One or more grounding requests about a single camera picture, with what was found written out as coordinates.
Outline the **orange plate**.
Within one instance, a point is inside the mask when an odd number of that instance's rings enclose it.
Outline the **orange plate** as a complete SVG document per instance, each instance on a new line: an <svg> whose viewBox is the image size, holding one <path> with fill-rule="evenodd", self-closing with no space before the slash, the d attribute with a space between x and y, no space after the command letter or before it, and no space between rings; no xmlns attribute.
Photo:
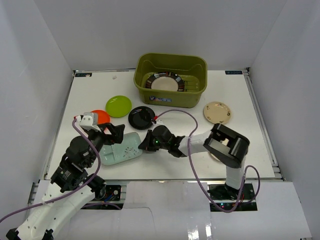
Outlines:
<svg viewBox="0 0 320 240"><path fill-rule="evenodd" d="M106 111L97 109L97 110L91 111L91 113L92 113L92 121L93 121L92 127L95 131L100 132L97 127L98 124L110 123L111 119L109 114Z"/></svg>

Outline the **pale green rectangular dish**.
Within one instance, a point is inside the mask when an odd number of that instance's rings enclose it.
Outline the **pale green rectangular dish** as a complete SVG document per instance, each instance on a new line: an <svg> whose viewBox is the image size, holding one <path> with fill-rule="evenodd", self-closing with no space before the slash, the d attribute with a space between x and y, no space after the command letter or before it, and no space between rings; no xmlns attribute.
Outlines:
<svg viewBox="0 0 320 240"><path fill-rule="evenodd" d="M101 164L112 166L122 162L137 158L143 151L139 149L141 139L138 133L130 132L123 135L122 143L104 145L100 150Z"/></svg>

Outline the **small black plate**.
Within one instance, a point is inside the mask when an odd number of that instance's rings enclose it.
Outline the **small black plate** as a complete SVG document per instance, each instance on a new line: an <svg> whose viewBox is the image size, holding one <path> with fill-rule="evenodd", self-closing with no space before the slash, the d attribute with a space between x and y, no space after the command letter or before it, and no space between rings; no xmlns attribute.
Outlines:
<svg viewBox="0 0 320 240"><path fill-rule="evenodd" d="M136 130L147 130L155 122L155 112L147 106L138 106L128 115L129 124Z"/></svg>

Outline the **black rimmed cream plate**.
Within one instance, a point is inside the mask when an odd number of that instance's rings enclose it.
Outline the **black rimmed cream plate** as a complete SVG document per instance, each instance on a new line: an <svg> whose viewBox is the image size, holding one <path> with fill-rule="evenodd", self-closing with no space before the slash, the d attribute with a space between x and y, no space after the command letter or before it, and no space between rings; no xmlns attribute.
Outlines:
<svg viewBox="0 0 320 240"><path fill-rule="evenodd" d="M185 89L185 82L176 73L173 72L158 72L151 75L145 83L146 89L183 92Z"/></svg>

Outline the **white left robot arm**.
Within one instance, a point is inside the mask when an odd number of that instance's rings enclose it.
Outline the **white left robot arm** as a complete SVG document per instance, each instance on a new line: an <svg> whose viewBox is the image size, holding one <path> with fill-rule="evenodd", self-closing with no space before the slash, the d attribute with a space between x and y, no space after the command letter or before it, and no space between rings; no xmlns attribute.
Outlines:
<svg viewBox="0 0 320 240"><path fill-rule="evenodd" d="M31 214L19 227L10 229L9 240L53 240L63 225L89 202L105 196L106 182L98 176L99 170L88 174L94 162L102 164L100 150L103 146L122 143L125 125L111 123L75 126L74 137L53 173L41 202L8 214L31 210Z"/></svg>

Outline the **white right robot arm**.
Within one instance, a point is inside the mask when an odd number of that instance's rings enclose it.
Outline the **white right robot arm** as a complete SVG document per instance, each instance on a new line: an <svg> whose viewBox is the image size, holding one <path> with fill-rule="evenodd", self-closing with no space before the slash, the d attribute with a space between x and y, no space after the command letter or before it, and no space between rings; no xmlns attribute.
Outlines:
<svg viewBox="0 0 320 240"><path fill-rule="evenodd" d="M147 131L138 148L146 152L167 150L176 158L202 152L210 153L225 165L225 192L229 198L236 200L244 193L242 180L249 146L248 138L219 123L207 132L190 137L175 136L166 126L159 125Z"/></svg>

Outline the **olive green plastic bin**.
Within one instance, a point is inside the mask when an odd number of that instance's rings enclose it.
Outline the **olive green plastic bin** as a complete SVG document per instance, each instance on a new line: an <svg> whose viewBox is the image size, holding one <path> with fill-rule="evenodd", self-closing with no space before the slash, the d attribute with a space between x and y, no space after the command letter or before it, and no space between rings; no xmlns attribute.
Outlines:
<svg viewBox="0 0 320 240"><path fill-rule="evenodd" d="M179 75L184 81L184 91L145 88L147 79L161 72ZM192 55L146 53L137 62L133 82L138 89L140 99L145 104L193 108L207 87L207 63L203 58Z"/></svg>

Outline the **lime green plate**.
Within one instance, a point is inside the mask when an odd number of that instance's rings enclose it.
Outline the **lime green plate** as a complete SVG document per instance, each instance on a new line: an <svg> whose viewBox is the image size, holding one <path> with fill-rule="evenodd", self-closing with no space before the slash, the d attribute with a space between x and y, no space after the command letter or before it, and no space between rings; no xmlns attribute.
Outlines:
<svg viewBox="0 0 320 240"><path fill-rule="evenodd" d="M111 97L105 105L105 111L113 118L122 118L126 116L131 109L132 102L124 95Z"/></svg>

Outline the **cream plate with black mark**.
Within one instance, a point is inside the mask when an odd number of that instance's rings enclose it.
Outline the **cream plate with black mark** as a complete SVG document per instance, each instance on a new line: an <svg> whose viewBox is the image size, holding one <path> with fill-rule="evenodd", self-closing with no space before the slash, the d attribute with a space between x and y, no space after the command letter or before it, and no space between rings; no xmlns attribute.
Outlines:
<svg viewBox="0 0 320 240"><path fill-rule="evenodd" d="M212 157L213 160L217 161L218 163L221 162L214 154L209 153L209 155Z"/></svg>

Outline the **cream floral plate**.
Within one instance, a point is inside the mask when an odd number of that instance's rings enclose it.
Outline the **cream floral plate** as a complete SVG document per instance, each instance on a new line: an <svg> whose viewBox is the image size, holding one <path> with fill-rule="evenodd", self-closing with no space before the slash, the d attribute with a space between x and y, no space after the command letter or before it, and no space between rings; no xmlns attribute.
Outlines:
<svg viewBox="0 0 320 240"><path fill-rule="evenodd" d="M219 101L207 103L204 106L203 114L204 117L213 124L226 124L232 116L230 108Z"/></svg>

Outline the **left corner label sticker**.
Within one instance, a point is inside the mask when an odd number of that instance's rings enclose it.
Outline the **left corner label sticker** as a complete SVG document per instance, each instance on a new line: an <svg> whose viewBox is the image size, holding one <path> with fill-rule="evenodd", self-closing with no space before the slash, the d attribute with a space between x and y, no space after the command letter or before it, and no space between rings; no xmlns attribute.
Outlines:
<svg viewBox="0 0 320 240"><path fill-rule="evenodd" d="M91 76L92 76L91 72L77 72L74 75L75 78L88 78L88 77L91 77Z"/></svg>

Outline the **corner label sticker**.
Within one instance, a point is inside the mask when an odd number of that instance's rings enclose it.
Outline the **corner label sticker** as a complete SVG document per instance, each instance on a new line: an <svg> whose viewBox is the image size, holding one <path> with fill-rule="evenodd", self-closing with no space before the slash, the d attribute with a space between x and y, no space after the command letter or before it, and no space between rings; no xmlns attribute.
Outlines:
<svg viewBox="0 0 320 240"><path fill-rule="evenodd" d="M91 72L77 72L74 75L75 78L88 78L88 77L91 77L91 76L92 76Z"/></svg>
<svg viewBox="0 0 320 240"><path fill-rule="evenodd" d="M241 70L226 70L226 75L242 75L243 72Z"/></svg>

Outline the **right corner label sticker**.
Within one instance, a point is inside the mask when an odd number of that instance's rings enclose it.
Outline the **right corner label sticker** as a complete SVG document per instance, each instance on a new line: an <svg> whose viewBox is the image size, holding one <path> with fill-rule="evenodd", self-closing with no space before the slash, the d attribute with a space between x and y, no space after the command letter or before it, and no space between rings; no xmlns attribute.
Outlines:
<svg viewBox="0 0 320 240"><path fill-rule="evenodd" d="M242 75L243 72L241 70L226 70L226 75Z"/></svg>

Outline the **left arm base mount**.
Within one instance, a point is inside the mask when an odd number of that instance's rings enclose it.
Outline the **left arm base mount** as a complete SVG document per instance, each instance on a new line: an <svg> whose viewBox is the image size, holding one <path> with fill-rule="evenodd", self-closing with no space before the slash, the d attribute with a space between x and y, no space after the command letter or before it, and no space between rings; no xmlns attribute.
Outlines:
<svg viewBox="0 0 320 240"><path fill-rule="evenodd" d="M99 176L95 176L87 185L94 192L95 201L108 202L119 201L121 199L121 185L108 184Z"/></svg>

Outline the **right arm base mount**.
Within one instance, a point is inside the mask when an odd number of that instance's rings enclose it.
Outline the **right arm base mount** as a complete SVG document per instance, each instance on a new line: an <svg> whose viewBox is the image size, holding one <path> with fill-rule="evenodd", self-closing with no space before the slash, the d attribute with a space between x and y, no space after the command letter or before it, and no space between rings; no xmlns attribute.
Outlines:
<svg viewBox="0 0 320 240"><path fill-rule="evenodd" d="M222 209L230 210L234 207L237 195L235 192L227 190L224 184L209 184L207 193L214 202ZM256 200L252 200L255 196L255 190L252 183L245 183L240 201L235 209L236 212L255 212L258 210Z"/></svg>

